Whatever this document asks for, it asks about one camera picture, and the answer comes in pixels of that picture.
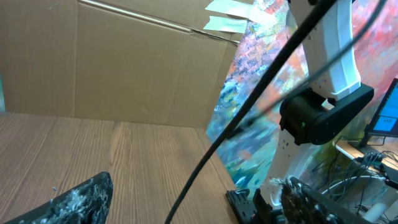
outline colorful wall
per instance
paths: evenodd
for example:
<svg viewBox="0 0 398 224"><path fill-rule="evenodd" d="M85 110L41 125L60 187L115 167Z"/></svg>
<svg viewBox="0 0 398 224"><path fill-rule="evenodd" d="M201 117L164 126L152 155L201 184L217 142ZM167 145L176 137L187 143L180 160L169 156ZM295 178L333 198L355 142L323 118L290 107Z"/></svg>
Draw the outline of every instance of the colorful wall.
<svg viewBox="0 0 398 224"><path fill-rule="evenodd" d="M372 13L377 1L356 0L353 3L353 32L359 31ZM255 5L279 21L272 29L249 22L236 52L227 79L214 110L207 135L214 141L252 91L287 39L296 30L294 18L288 15L285 0L257 0ZM398 0L390 0L371 30L355 46L355 58L362 81L374 88L372 102L341 133L360 137L365 124L373 116L380 99L398 74ZM265 108L281 94L291 90L307 73L307 64L300 46L282 67L247 118ZM257 122L250 130L232 141L226 141L217 153L237 188L258 188L264 181L274 155L279 129L279 107ZM335 150L324 145L308 161L302 180L321 187L326 169L313 168ZM347 159L339 158L342 163Z"/></svg>

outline wooden tabletop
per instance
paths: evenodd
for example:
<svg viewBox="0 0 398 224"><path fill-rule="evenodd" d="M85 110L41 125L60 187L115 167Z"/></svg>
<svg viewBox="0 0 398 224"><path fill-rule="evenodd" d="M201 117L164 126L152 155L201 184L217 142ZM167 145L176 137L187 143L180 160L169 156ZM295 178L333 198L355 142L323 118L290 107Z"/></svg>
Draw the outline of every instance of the wooden tabletop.
<svg viewBox="0 0 398 224"><path fill-rule="evenodd" d="M383 146L368 146L368 147L373 147L375 150L382 152L382 151L392 151L398 154L398 142L386 142ZM336 148L340 150L343 154L348 156L350 159L354 159L357 157L363 157L364 154L348 144L348 141L339 141L336 145ZM398 170L398 163L388 157L384 158L382 160L382 163L395 169Z"/></svg>
<svg viewBox="0 0 398 224"><path fill-rule="evenodd" d="M164 223L208 145L195 128L0 115L0 223L101 171L114 184L107 223ZM173 223L237 223L225 197L234 188L213 156Z"/></svg>

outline blue screen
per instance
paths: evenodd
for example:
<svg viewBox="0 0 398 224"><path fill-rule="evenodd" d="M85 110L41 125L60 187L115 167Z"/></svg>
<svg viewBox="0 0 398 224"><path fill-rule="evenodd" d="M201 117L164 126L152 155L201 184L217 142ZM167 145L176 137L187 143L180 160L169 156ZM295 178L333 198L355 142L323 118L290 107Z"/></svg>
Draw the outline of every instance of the blue screen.
<svg viewBox="0 0 398 224"><path fill-rule="evenodd" d="M387 101L384 106L382 105L378 116L376 125L373 128L374 131L398 134L398 85L395 85L391 94L387 96Z"/></svg>

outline monitor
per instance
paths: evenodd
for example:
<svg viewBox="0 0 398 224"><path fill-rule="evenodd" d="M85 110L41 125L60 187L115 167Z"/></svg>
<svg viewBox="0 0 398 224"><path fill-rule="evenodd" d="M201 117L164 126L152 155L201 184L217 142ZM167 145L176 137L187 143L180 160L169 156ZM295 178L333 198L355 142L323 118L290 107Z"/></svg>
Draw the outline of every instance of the monitor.
<svg viewBox="0 0 398 224"><path fill-rule="evenodd" d="M349 143L363 153L375 152L373 148L366 147L371 136L398 138L398 78L392 81L371 122L366 126L362 140Z"/></svg>

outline cardboard box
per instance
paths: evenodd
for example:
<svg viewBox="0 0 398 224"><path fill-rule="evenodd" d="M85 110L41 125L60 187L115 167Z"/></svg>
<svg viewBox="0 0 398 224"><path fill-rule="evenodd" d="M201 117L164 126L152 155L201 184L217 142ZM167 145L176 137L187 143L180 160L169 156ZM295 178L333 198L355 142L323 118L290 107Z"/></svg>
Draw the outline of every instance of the cardboard box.
<svg viewBox="0 0 398 224"><path fill-rule="evenodd" d="M211 0L3 0L8 112L205 127L241 34Z"/></svg>

